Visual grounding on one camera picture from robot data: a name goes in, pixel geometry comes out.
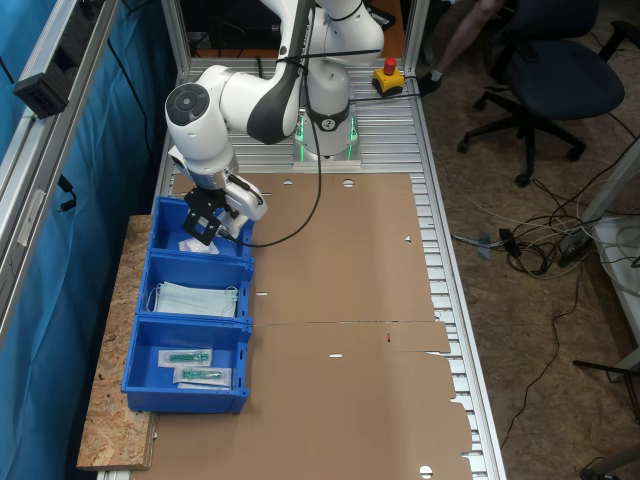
office chair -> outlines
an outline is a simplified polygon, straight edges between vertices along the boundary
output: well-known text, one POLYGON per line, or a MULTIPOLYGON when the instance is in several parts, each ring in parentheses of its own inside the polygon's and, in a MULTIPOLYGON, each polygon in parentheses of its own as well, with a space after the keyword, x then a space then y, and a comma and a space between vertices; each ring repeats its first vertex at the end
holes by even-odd
POLYGON ((476 110, 484 110, 488 100, 511 116, 467 132, 458 151, 466 153, 473 137, 517 128, 527 157, 526 172, 515 179, 521 188, 533 174, 536 130, 572 145, 567 158, 578 160, 586 145, 553 120, 595 117, 620 105, 624 87, 607 61, 625 38, 640 48, 640 32, 627 22, 612 23, 614 34, 599 54, 564 40, 586 35, 597 14, 597 0, 519 0, 503 31, 504 50, 491 71, 517 102, 485 92, 474 104, 476 110))

blue bin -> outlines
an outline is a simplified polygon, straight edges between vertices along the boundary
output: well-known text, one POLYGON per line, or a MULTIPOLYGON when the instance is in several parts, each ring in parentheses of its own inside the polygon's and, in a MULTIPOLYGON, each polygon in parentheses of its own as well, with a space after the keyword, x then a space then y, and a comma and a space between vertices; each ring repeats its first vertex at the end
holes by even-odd
POLYGON ((238 323, 136 315, 122 378, 134 411, 239 413, 247 398, 247 346, 251 327, 238 323), (230 390, 179 389, 173 368, 158 367, 158 351, 212 348, 213 367, 234 370, 230 390))
POLYGON ((142 273, 136 313, 162 315, 169 318, 200 318, 221 322, 235 321, 251 323, 249 318, 249 289, 253 276, 253 264, 231 260, 217 255, 180 255, 169 252, 147 252, 142 273), (155 288, 160 283, 170 282, 183 287, 225 290, 238 289, 238 302, 233 317, 207 315, 184 315, 153 312, 155 288))
MULTIPOLYGON (((182 229, 182 225, 184 224, 188 211, 189 206, 184 200, 169 197, 157 197, 153 211, 153 223, 151 225, 149 249, 179 252, 180 247, 178 246, 178 243, 191 238, 191 235, 182 229)), ((253 222, 249 220, 242 227, 242 230, 240 230, 238 238, 243 243, 251 243, 253 225, 253 222)), ((250 247, 245 247, 222 237, 215 237, 213 239, 213 244, 220 252, 217 256, 253 262, 250 247)), ((190 252, 182 253, 186 255, 203 255, 190 252)))

surgical mask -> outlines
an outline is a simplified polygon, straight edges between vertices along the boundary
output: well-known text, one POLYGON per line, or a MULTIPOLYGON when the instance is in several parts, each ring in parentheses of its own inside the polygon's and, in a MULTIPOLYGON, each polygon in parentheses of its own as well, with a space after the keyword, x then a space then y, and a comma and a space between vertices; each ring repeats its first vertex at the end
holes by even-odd
POLYGON ((154 312, 212 317, 233 317, 236 313, 238 289, 235 287, 229 287, 226 290, 211 290, 183 287, 175 283, 164 282, 158 284, 154 290, 157 292, 154 312))

hole in cardboard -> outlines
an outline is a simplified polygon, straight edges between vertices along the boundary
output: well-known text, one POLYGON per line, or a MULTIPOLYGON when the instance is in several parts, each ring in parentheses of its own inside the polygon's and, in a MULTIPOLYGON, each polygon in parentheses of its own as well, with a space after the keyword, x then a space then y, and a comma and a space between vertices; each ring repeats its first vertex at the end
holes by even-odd
POLYGON ((423 465, 420 467, 420 476, 422 478, 431 478, 433 476, 433 470, 431 470, 431 467, 429 465, 423 465))

blue curtain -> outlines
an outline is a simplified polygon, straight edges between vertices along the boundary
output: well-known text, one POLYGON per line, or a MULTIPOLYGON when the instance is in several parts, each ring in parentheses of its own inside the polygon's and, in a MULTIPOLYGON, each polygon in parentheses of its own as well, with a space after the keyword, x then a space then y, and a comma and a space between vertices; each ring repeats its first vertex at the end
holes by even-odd
MULTIPOLYGON (((56 0, 0 1, 0 56, 15 82, 47 23, 56 0)), ((24 112, 24 103, 13 94, 13 85, 0 72, 0 162, 24 112)))
MULTIPOLYGON (((164 99, 176 79, 160 2, 132 15, 121 8, 110 38, 146 110, 159 158, 164 99)), ((63 479, 67 455, 75 461, 69 444, 86 408, 87 362, 106 317, 128 217, 141 208, 143 185, 154 181, 143 125, 105 49, 63 172, 77 207, 57 212, 69 200, 57 189, 0 351, 0 480, 63 479)))

